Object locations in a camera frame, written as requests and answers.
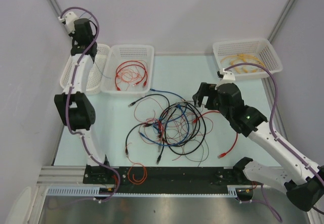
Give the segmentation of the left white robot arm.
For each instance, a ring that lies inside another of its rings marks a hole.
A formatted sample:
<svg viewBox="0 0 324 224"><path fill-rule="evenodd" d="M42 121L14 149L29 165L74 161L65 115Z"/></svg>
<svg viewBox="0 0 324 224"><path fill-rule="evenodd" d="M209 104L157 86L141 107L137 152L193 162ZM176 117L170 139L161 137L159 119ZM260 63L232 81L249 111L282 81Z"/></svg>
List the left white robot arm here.
<svg viewBox="0 0 324 224"><path fill-rule="evenodd" d="M111 180L112 171L104 166L106 155L91 130L96 112L86 95L88 77L97 54L99 26L96 25L96 32L93 32L94 23L87 18L77 18L72 25L71 71L63 92L54 96L54 103L64 126L71 135L80 139L87 155L87 165L99 166L94 177L104 184Z"/></svg>

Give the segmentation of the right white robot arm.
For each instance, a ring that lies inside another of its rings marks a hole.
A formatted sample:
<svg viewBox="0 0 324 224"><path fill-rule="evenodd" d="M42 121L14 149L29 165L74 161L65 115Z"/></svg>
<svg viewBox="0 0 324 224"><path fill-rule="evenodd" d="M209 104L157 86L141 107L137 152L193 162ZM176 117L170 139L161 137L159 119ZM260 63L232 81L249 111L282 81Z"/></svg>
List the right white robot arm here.
<svg viewBox="0 0 324 224"><path fill-rule="evenodd" d="M237 162L234 180L246 184L249 180L270 186L285 194L302 211L310 211L323 196L323 167L310 160L283 138L259 110L245 105L234 83L209 84L202 82L193 100L205 108L219 111L232 129L261 146L275 159L282 170L244 157Z"/></svg>

